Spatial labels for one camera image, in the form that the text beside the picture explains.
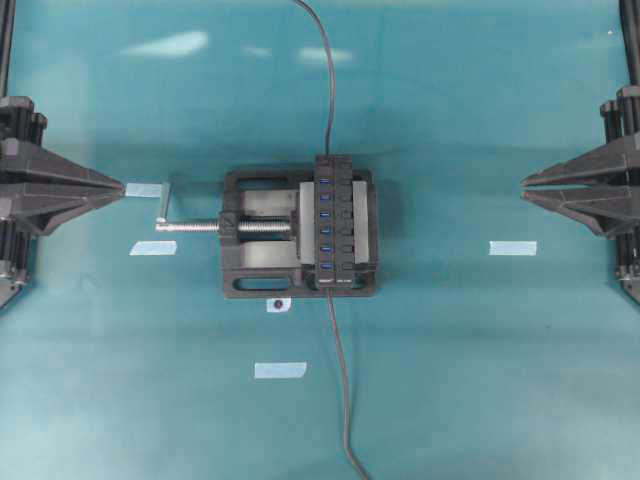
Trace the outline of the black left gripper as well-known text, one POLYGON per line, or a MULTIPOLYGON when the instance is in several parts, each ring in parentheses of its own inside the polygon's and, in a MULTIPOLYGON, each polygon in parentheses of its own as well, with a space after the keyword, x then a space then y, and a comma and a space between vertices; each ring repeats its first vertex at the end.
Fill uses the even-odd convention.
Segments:
POLYGON ((1 308, 29 283, 33 235, 50 235, 124 196, 121 182, 42 148, 46 128, 29 97, 1 98, 1 308))

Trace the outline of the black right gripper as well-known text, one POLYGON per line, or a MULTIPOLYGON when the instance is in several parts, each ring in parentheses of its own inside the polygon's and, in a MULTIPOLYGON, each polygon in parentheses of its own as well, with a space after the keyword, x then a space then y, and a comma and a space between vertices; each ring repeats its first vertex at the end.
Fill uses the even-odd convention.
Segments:
MULTIPOLYGON (((600 106, 606 142, 639 132, 639 86, 627 85, 600 106)), ((523 187, 606 183, 639 167, 639 149, 609 144, 525 177, 523 187)), ((526 190, 525 201, 588 227, 596 236, 615 237, 615 275, 623 291, 639 303, 639 188, 592 186, 526 190)))

